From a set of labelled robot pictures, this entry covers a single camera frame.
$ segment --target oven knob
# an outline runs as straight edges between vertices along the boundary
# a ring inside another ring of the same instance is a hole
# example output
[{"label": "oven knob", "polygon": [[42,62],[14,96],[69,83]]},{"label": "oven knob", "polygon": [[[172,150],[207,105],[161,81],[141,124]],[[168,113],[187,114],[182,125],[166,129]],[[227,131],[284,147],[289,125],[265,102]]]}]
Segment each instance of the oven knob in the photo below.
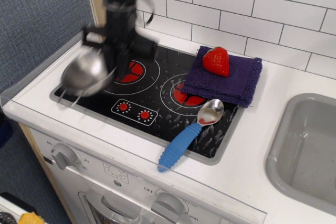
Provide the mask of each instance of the oven knob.
[{"label": "oven knob", "polygon": [[150,114],[149,114],[148,111],[143,111],[143,112],[141,112],[140,117],[142,119],[146,120],[146,119],[148,119],[150,117]]},{"label": "oven knob", "polygon": [[68,165],[73,165],[77,159],[74,151],[64,144],[56,144],[51,150],[51,156],[61,170],[64,170]]},{"label": "oven knob", "polygon": [[126,103],[121,103],[121,104],[119,105],[119,109],[120,109],[121,111],[126,111],[126,110],[128,109],[128,105],[127,105]]},{"label": "oven knob", "polygon": [[184,211],[184,205],[174,196],[167,193],[160,193],[151,207],[151,210],[166,220],[177,223]]}]

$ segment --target metal bowl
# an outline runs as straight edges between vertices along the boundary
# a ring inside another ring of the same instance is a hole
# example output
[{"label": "metal bowl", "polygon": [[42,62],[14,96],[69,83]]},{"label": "metal bowl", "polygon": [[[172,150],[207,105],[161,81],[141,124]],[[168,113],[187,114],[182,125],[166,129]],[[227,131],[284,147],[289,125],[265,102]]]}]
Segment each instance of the metal bowl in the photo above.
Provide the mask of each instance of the metal bowl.
[{"label": "metal bowl", "polygon": [[101,50],[90,48],[64,70],[62,88],[67,94],[88,97],[107,87],[113,79],[113,72],[108,73]]}]

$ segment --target purple cloth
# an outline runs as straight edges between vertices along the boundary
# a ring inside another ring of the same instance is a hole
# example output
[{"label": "purple cloth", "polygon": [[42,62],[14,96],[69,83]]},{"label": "purple cloth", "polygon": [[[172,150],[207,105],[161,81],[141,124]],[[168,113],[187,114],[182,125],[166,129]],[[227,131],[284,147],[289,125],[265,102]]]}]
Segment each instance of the purple cloth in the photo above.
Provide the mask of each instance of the purple cloth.
[{"label": "purple cloth", "polygon": [[253,99],[257,82],[263,68],[260,58],[243,58],[229,55],[230,74],[219,76],[203,67],[203,56],[210,47],[201,46],[190,72],[185,77],[182,91],[208,99],[248,107]]}]

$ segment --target black cooktop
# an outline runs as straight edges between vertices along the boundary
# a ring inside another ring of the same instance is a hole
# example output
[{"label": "black cooktop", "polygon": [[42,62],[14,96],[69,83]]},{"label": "black cooktop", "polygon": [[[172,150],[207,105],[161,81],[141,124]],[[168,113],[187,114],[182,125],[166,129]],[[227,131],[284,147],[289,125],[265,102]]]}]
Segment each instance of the black cooktop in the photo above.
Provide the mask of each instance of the black cooktop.
[{"label": "black cooktop", "polygon": [[[158,49],[156,60],[134,58],[122,80],[115,81],[98,94],[80,98],[73,108],[85,108],[82,111],[101,115],[95,117],[107,123],[118,121],[127,125],[126,129],[131,133],[149,134],[149,140],[154,136],[161,145],[166,145],[165,141],[171,142],[186,126],[197,121],[200,107],[208,100],[181,92],[195,56],[164,47]],[[58,88],[54,94],[60,97],[61,93]],[[63,99],[73,103],[76,97],[64,95]],[[223,153],[238,122],[234,117],[242,109],[231,103],[224,103],[224,107],[222,119],[202,128],[188,148],[189,155],[196,153],[201,159],[211,160],[217,153]]]}]

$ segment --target strawberry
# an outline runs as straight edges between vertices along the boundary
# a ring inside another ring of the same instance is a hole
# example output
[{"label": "strawberry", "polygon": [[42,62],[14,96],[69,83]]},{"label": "strawberry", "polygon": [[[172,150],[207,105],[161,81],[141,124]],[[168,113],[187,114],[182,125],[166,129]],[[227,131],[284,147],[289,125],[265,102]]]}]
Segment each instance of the strawberry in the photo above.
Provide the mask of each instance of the strawberry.
[{"label": "strawberry", "polygon": [[210,49],[203,57],[203,67],[211,73],[228,77],[230,73],[229,54],[222,47]]}]

